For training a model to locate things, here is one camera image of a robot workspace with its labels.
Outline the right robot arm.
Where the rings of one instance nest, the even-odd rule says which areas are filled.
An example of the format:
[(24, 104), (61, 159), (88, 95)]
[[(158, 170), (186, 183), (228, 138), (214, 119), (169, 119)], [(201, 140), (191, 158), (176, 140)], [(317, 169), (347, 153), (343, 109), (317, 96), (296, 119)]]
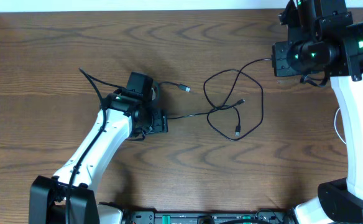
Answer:
[(288, 39), (272, 47), (276, 77), (324, 73), (342, 116), (347, 176), (322, 183), (315, 198), (297, 205), (285, 223), (363, 223), (363, 22), (344, 1), (289, 1), (279, 21)]

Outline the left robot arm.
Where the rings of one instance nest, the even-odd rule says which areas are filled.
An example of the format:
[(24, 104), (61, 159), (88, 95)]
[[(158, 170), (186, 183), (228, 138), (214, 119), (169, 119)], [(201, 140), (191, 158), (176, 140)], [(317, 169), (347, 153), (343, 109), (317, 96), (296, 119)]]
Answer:
[(167, 116), (156, 107), (159, 84), (132, 72), (126, 87), (99, 95), (96, 121), (75, 153), (52, 177), (38, 176), (30, 188), (29, 223), (122, 223), (123, 212), (97, 203), (95, 193), (120, 145), (166, 133)]

